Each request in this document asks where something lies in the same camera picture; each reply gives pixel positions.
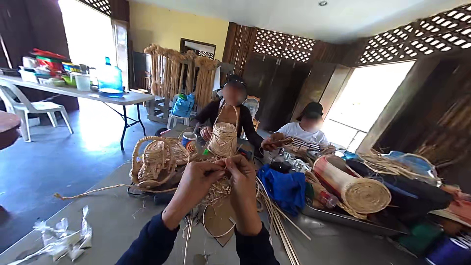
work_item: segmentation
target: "wooden table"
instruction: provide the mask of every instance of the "wooden table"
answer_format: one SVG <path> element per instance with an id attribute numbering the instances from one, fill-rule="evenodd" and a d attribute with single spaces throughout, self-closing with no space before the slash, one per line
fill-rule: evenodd
<path id="1" fill-rule="evenodd" d="M 166 136 L 178 136 L 180 129 L 170 131 Z M 131 163 L 123 164 L 102 180 L 92 189 L 111 185 L 130 183 L 129 171 Z M 159 214 L 165 205 L 160 199 L 163 194 L 156 197 L 135 198 L 127 194 L 126 188 L 105 190 L 91 196 L 73 201 L 64 209 L 57 212 L 47 220 L 49 226 L 55 225 L 63 217 L 69 221 L 69 229 L 78 231 L 81 224 L 81 209 L 89 206 L 88 223 L 93 229 L 92 248 L 85 251 L 74 263 L 70 258 L 64 257 L 53 263 L 50 256 L 41 256 L 34 265 L 90 265 L 114 264 L 137 238 L 139 231 L 150 218 Z M 269 227 L 267 212 L 260 213 L 260 217 Z M 287 221 L 284 222 L 286 232 L 303 265 L 309 264 L 335 264 L 335 265 L 416 265 L 421 261 L 396 249 L 385 239 L 356 229 L 317 220 L 304 215 L 298 215 L 292 220 L 311 238 L 306 239 L 296 228 Z M 172 252 L 164 264 L 183 264 L 185 239 L 182 230 L 185 222 L 180 222 L 180 231 Z M 272 246 L 275 257 L 281 265 L 289 263 L 288 256 L 275 231 L 271 232 Z M 41 234 L 30 232 L 16 244 L 0 255 L 0 264 L 8 264 L 21 259 L 28 254 L 42 248 Z M 235 236 L 221 247 L 216 240 L 208 235 L 202 224 L 192 228 L 188 243 L 187 265 L 193 263 L 194 257 L 208 255 L 210 265 L 226 264 L 238 265 L 239 257 L 236 253 Z"/>
<path id="2" fill-rule="evenodd" d="M 101 101 L 105 104 L 106 103 L 111 103 L 111 104 L 121 105 L 122 109 L 123 109 L 123 113 L 120 113 L 120 112 L 116 111 L 114 108 L 111 108 L 116 113 L 121 115 L 121 117 L 123 117 L 123 119 L 124 119 L 124 129 L 122 131 L 122 136 L 121 136 L 121 150 L 124 150 L 124 146 L 123 146 L 124 135 L 126 133 L 126 130 L 129 127 L 139 123 L 139 124 L 141 124 L 144 135 L 146 135 L 146 128 L 144 127 L 144 124 L 142 123 L 141 117 L 140 117 L 139 105 L 137 105 L 137 110 L 138 110 L 138 119 L 137 120 L 127 116 L 126 106 L 134 105 L 134 104 L 138 104 L 138 103 L 142 103 L 142 102 L 146 102 L 146 101 L 152 101 L 153 102 L 154 101 L 154 95 L 148 95 L 148 94 L 142 94 L 142 93 L 136 93 L 136 92 L 125 92 L 125 94 L 120 98 L 108 98 L 108 97 L 100 96 L 100 94 L 98 92 L 94 92 L 94 91 L 79 91 L 78 89 L 76 89 L 74 87 L 56 87 L 56 86 L 51 86 L 51 85 L 42 85 L 42 84 L 38 84 L 38 83 L 23 81 L 21 79 L 21 77 L 0 75 L 0 79 L 8 81 L 8 82 L 10 82 L 14 85 L 17 85 L 17 86 L 29 87 L 29 88 L 33 88 L 33 89 L 43 90 L 43 91 L 47 91 L 47 92 L 57 93 L 57 94 L 76 97 L 76 98 L 97 100 L 97 101 Z M 129 124 L 128 119 L 130 119 L 134 122 Z"/>
<path id="3" fill-rule="evenodd" d="M 20 125 L 20 117 L 0 111 L 0 150 L 12 145 L 18 139 Z"/>

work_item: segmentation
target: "green bowl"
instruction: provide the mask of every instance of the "green bowl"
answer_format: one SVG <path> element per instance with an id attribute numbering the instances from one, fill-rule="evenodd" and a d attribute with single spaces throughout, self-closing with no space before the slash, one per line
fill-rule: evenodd
<path id="1" fill-rule="evenodd" d="M 65 80 L 65 83 L 67 85 L 70 85 L 70 86 L 73 86 L 73 87 L 77 87 L 77 83 L 75 82 L 75 78 L 72 78 L 68 75 L 63 75 L 62 78 Z"/>

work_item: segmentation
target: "blue water jug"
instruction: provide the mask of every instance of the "blue water jug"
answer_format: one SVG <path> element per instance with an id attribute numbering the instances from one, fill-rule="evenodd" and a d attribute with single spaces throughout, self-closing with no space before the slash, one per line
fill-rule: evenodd
<path id="1" fill-rule="evenodd" d="M 121 69 L 112 66 L 110 58 L 105 57 L 105 66 L 98 71 L 98 91 L 101 96 L 109 98 L 119 98 L 123 95 Z"/>

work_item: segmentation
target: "man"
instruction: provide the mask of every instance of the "man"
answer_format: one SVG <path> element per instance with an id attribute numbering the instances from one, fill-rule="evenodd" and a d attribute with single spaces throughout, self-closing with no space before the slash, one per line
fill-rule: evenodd
<path id="1" fill-rule="evenodd" d="M 188 164 L 170 203 L 142 228 L 139 237 L 116 264 L 163 264 L 173 249 L 180 221 L 224 175 L 224 167 L 232 174 L 230 202 L 237 218 L 235 243 L 240 264 L 279 265 L 270 245 L 270 234 L 257 213 L 255 170 L 241 155 L 215 163 Z"/>
<path id="2" fill-rule="evenodd" d="M 272 134 L 270 138 L 276 141 L 284 137 L 294 136 L 306 142 L 318 143 L 322 148 L 327 148 L 329 141 L 320 130 L 324 123 L 322 115 L 322 105 L 317 102 L 311 102 L 297 118 L 298 122 L 285 124 L 276 133 Z"/>
<path id="3" fill-rule="evenodd" d="M 270 144 L 267 141 L 263 141 L 263 138 L 257 134 L 253 128 L 252 116 L 250 110 L 242 105 L 244 100 L 247 98 L 247 87 L 241 77 L 232 75 L 229 78 L 222 89 L 222 98 L 216 101 L 210 102 L 206 105 L 190 122 L 190 126 L 196 126 L 198 124 L 204 124 L 209 120 L 210 125 L 203 127 L 200 131 L 201 136 L 205 141 L 209 141 L 212 135 L 212 127 L 216 122 L 216 118 L 219 116 L 218 122 L 226 122 L 236 125 L 237 113 L 234 111 L 232 106 L 239 109 L 239 126 L 237 128 L 237 136 L 240 137 L 242 129 L 244 129 L 245 136 L 249 142 L 254 146 L 255 154 L 260 154 L 259 149 L 262 147 L 264 150 L 273 150 L 276 148 L 275 145 Z"/>

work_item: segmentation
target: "concrete floor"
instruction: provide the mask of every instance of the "concrete floor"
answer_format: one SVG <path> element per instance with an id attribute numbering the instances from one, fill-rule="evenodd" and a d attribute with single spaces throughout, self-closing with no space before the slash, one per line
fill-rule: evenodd
<path id="1" fill-rule="evenodd" d="M 124 151 L 120 148 L 123 119 L 102 102 L 79 99 L 80 110 L 69 113 L 74 134 L 64 121 L 52 127 L 47 116 L 31 127 L 33 142 L 20 138 L 0 151 L 0 253 L 32 230 L 36 221 L 46 220 L 70 201 L 53 197 L 55 192 L 73 196 L 88 190 L 131 159 L 136 142 L 143 137 L 140 125 L 127 129 Z M 111 105 L 122 112 L 122 107 Z M 141 105 L 147 135 L 165 127 L 149 121 Z M 127 106 L 136 117 L 136 106 Z"/>

